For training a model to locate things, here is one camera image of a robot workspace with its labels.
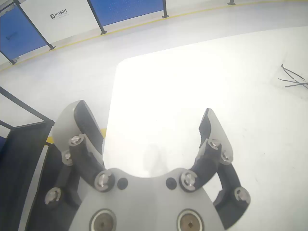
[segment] screw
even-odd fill
[[[45,196],[45,204],[49,204],[50,202],[59,201],[61,197],[61,189],[54,187],[50,189]]]
[[[229,156],[227,151],[222,151],[220,156],[222,160],[224,161],[223,164],[225,165],[229,165],[233,161],[233,157]]]
[[[245,201],[250,204],[250,195],[248,191],[243,187],[237,187],[234,190],[234,195],[237,201]]]
[[[210,147],[212,147],[215,150],[218,150],[218,146],[220,145],[220,143],[216,140],[216,139],[212,139],[209,142]]]
[[[192,174],[186,174],[184,178],[184,182],[187,186],[191,187],[195,184],[196,179]]]
[[[95,177],[94,187],[100,192],[106,192],[112,189],[115,183],[114,175],[109,171],[101,171]]]
[[[64,157],[66,160],[69,160],[71,158],[71,153],[70,152],[66,153]]]
[[[77,145],[81,141],[81,138],[79,136],[74,136],[71,138],[70,143],[72,145]]]
[[[196,182],[197,175],[195,172],[191,170],[187,170],[180,176],[180,185],[182,189],[184,189],[187,192],[195,191],[196,188],[194,187],[194,184]]]
[[[102,174],[99,176],[97,184],[101,187],[107,186],[108,180],[109,180],[109,176],[106,174]]]
[[[222,157],[223,157],[225,160],[229,160],[228,155],[226,155],[226,151],[223,151],[223,152],[222,152]]]

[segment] white floor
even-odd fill
[[[226,36],[306,26],[307,18],[307,2],[274,2],[204,11],[52,51],[1,71],[0,85],[53,120],[66,105],[84,99],[98,125],[106,128],[115,69],[122,60]],[[39,121],[3,96],[0,104],[1,120],[12,126]],[[1,136],[7,133],[8,130],[0,128]]]

